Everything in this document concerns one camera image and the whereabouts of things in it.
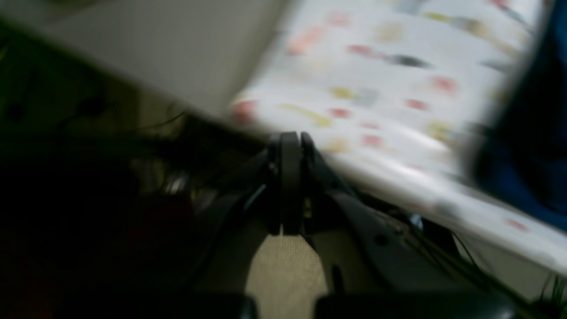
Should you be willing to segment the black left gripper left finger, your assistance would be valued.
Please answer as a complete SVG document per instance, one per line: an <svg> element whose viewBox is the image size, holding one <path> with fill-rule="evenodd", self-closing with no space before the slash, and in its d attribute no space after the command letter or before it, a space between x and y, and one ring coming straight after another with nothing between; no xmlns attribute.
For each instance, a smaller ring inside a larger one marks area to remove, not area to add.
<svg viewBox="0 0 567 319"><path fill-rule="evenodd" d="M57 319L257 319L245 285L269 235L298 235L303 147L295 132L272 135L189 228L130 285L67 299Z"/></svg>

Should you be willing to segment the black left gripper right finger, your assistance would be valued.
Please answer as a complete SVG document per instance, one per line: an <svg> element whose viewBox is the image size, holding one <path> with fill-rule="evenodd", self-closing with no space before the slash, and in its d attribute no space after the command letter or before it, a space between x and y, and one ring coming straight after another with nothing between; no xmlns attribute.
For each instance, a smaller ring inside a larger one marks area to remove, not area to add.
<svg viewBox="0 0 567 319"><path fill-rule="evenodd" d="M301 135L302 178L312 216L306 234L319 254L330 292L316 319L530 319L532 309L408 224L360 201Z"/></svg>

